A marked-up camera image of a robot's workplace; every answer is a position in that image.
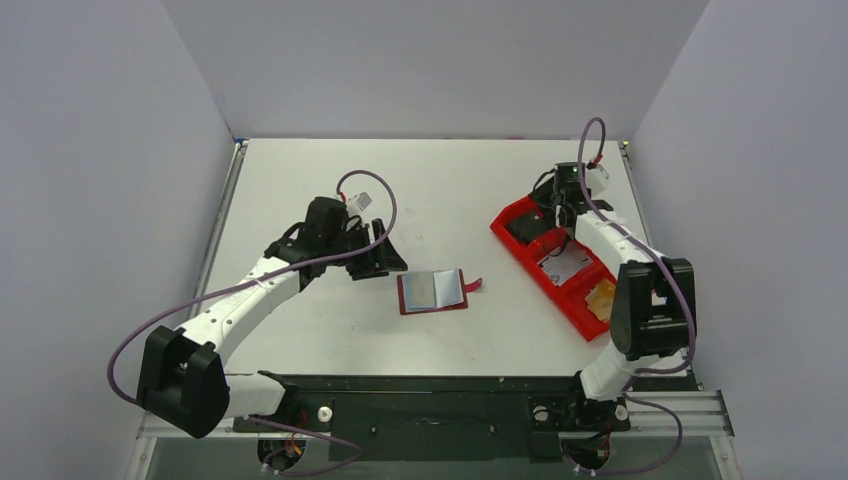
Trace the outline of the red leather card holder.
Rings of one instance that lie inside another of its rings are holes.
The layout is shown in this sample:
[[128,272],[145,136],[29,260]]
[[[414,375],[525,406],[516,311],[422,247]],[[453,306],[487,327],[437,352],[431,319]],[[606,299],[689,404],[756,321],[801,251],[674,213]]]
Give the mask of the red leather card holder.
[[409,272],[397,277],[402,316],[462,310],[468,295],[481,289],[483,279],[467,282],[462,269]]

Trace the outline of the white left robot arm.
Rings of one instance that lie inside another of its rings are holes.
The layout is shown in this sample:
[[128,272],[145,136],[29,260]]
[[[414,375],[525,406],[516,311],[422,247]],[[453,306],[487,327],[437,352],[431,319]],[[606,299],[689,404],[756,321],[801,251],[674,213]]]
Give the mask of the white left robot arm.
[[156,327],[145,341],[137,403],[193,438],[227,418],[284,412],[295,385],[267,371],[227,374],[237,347],[329,267],[344,269],[354,281],[408,269],[387,225],[365,222],[352,208],[315,198],[304,220],[273,241],[237,285],[204,300],[204,310],[180,326]]

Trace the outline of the gold card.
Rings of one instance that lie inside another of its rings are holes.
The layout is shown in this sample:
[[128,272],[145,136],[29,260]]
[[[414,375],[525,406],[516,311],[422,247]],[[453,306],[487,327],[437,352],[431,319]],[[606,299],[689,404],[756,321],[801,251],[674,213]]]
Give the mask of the gold card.
[[615,299],[616,284],[607,278],[601,279],[585,297],[585,304],[598,321],[608,324]]

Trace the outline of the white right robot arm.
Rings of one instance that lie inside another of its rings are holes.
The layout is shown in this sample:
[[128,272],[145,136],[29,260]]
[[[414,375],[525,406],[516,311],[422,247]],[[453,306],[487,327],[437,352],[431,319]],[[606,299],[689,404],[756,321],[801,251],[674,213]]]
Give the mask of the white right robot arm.
[[592,254],[615,278],[610,339],[580,374],[586,399],[616,400],[640,373],[663,374],[657,362],[681,350],[694,354],[696,321],[691,264],[669,258],[619,223],[592,198],[589,183],[609,178],[599,165],[562,162],[543,174],[530,195],[554,216],[569,242]]

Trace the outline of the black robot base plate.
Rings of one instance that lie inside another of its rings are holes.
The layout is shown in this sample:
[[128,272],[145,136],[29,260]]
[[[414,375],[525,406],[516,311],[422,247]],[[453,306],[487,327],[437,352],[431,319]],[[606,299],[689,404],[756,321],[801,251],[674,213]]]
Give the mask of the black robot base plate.
[[290,375],[293,394],[269,424],[233,422],[271,435],[277,424],[359,445],[366,461],[557,462],[564,442],[589,443],[631,424],[623,400],[587,399],[576,377]]

